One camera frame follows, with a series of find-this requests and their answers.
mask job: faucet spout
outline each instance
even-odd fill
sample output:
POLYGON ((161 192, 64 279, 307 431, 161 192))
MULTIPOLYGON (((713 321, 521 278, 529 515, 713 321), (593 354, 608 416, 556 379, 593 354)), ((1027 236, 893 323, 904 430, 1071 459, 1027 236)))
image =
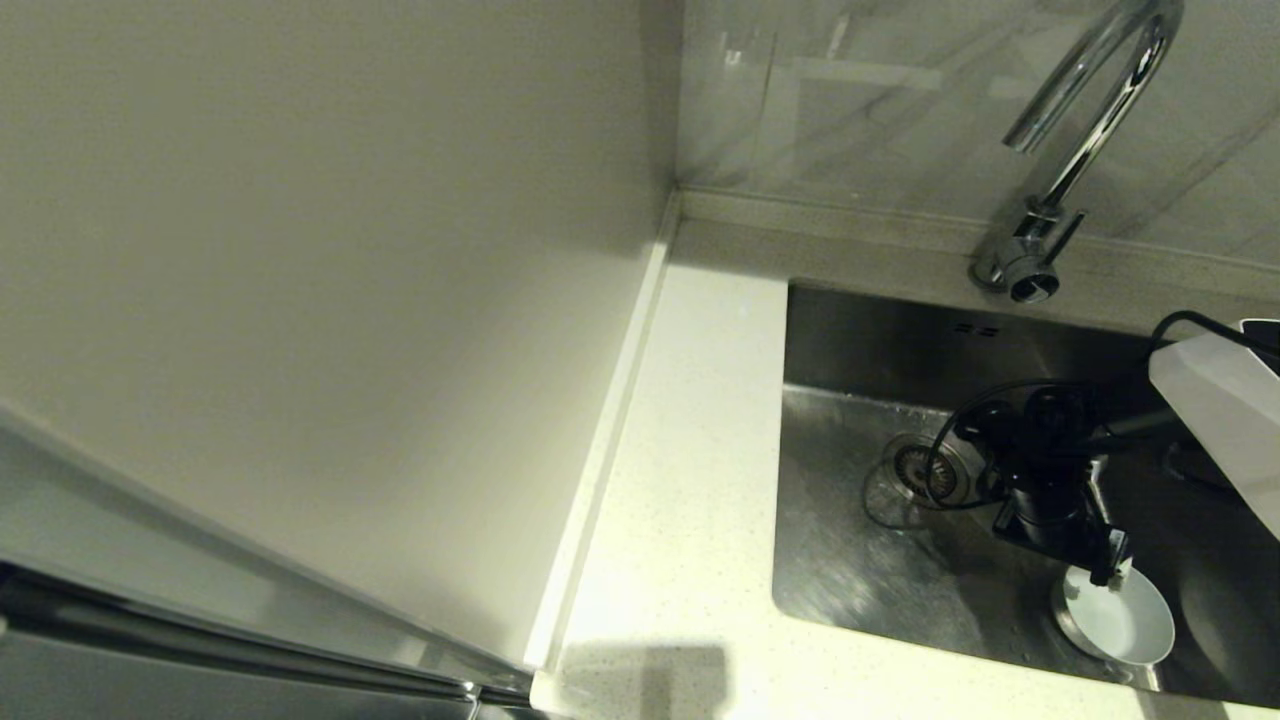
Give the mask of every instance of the faucet spout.
POLYGON ((1083 215, 1076 215, 1052 251, 1046 249, 1046 238, 1062 219, 1068 193, 1151 83, 1181 19, 1183 0, 1119 0, 1075 42, 1009 128, 1005 145, 1024 154, 1034 151, 1098 68, 1125 40, 1142 33, 1124 73, 1093 124, 1065 158, 1053 183, 1043 195, 1028 197, 1027 217, 1014 234, 989 243, 970 266, 969 274, 979 287, 1007 292, 1016 302, 1039 302, 1057 291, 1060 282, 1052 263, 1083 215))

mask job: marble backsplash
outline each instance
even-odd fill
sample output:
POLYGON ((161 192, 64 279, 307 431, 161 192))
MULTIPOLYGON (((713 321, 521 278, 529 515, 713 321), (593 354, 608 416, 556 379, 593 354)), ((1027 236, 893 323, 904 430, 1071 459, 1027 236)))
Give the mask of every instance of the marble backsplash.
MULTIPOLYGON (((1034 155, 1001 145, 1110 0, 687 0, 678 174, 799 202, 995 220, 1038 192, 1128 47, 1034 155)), ((1280 266, 1280 9, 1189 0, 1068 205, 1101 237, 1280 266)))

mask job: drain strainer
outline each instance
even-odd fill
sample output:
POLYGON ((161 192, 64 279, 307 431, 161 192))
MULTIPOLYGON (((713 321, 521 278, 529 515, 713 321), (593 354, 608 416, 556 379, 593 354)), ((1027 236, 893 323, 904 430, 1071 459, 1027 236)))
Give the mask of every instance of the drain strainer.
POLYGON ((929 489, 933 491, 933 497, 942 502, 963 498, 969 491, 969 473, 965 464, 947 443, 942 443, 933 455, 933 468, 925 469, 932 445, 931 437, 901 434, 884 447, 882 456, 882 466, 888 470, 886 475, 890 484, 911 502, 925 507, 936 507, 924 489, 925 478, 931 475, 929 489))

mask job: white bowl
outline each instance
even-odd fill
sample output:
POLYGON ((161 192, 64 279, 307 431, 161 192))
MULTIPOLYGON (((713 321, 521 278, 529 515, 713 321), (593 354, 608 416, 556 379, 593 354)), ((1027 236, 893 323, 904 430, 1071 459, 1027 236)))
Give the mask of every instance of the white bowl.
POLYGON ((1164 596, 1137 569, 1120 592, 1089 583, 1089 571, 1068 568, 1053 588, 1053 619, 1076 647, 1102 660, 1155 665, 1174 648, 1174 615, 1164 596))

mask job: countertop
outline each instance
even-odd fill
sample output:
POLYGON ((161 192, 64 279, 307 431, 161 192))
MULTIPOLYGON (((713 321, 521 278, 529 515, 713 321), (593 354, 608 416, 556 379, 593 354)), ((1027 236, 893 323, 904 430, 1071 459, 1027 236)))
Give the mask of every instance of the countertop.
MULTIPOLYGON (((535 705, 577 720, 1280 717, 817 625, 777 610, 771 574, 787 281, 1012 309, 968 284, 966 249, 878 240, 685 219, 558 664, 539 674, 535 705)), ((1280 313, 1275 300, 1161 278, 1140 278, 1143 292, 1121 288, 1117 304, 1103 293, 1108 278, 1078 270, 1066 287, 1079 291, 1018 311, 1134 332, 1181 306, 1222 318, 1280 313)))

